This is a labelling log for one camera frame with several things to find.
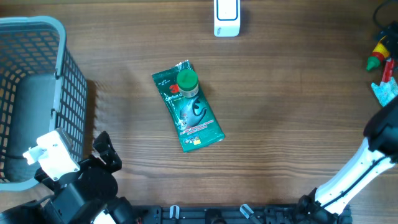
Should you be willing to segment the red yellow sauce bottle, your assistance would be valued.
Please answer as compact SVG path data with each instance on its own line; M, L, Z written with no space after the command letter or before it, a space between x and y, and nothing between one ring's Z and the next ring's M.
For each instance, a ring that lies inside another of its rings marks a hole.
M372 54L368 57L367 64L366 64L366 70L371 71L375 68L378 68L381 66L383 61L385 59L389 58L391 53L387 49L387 47L382 43L383 37L375 46L375 48L372 51Z

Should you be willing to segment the small red sachet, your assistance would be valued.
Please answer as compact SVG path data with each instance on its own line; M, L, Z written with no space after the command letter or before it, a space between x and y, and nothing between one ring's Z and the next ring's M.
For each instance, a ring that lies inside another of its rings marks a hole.
M391 80L392 74L394 72L394 67L395 67L395 60L393 58L387 59L382 74L383 83L388 83Z

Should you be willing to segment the light green tissue packet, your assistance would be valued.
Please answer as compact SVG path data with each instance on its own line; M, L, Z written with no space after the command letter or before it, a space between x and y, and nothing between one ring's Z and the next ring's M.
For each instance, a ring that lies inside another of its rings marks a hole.
M397 96L397 82L394 78L391 78L388 82L380 82L380 85L371 83L371 88L382 107Z

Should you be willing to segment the green 3M gloves packet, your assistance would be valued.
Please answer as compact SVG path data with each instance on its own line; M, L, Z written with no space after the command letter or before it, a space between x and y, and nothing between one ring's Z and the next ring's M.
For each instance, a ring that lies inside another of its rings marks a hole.
M186 98L179 92L177 74L184 69L194 71L186 60L153 74L152 79L171 115L183 152L190 152L222 141L225 135L201 89L199 79L199 91L193 98Z

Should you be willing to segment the green lid jar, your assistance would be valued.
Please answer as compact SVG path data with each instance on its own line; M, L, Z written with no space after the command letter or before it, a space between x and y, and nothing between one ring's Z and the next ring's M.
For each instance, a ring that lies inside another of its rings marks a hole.
M199 91L198 75L190 69L180 71L177 74L177 86L182 96L193 98Z

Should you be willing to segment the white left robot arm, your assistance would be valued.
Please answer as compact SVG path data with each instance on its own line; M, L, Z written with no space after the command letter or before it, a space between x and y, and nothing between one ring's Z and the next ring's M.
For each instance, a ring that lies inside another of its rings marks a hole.
M80 161L79 171L51 179L42 168L34 179L53 194L32 200L1 213L1 223L138 223L137 212L125 197L117 197L113 173L122 161L110 136L103 131L93 142L100 157Z

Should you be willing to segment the white barcode scanner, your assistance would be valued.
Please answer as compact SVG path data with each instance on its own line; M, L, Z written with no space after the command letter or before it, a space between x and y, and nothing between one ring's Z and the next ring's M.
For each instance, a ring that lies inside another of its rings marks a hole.
M214 0L215 37L236 37L241 27L240 0Z

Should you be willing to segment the grey plastic shopping basket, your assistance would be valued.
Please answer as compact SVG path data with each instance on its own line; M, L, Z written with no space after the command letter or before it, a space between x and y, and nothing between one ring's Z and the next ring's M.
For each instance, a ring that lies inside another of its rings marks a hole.
M1 190L38 184L39 163L22 154L37 138L63 128L70 155L83 159L88 87L67 48L63 24L49 16L1 19Z

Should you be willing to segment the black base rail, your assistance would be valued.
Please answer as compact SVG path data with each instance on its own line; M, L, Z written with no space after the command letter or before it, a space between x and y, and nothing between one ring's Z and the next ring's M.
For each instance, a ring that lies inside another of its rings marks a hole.
M251 207L244 215L239 207L171 207L133 206L133 224L289 224L315 223L311 214L295 214L294 204Z

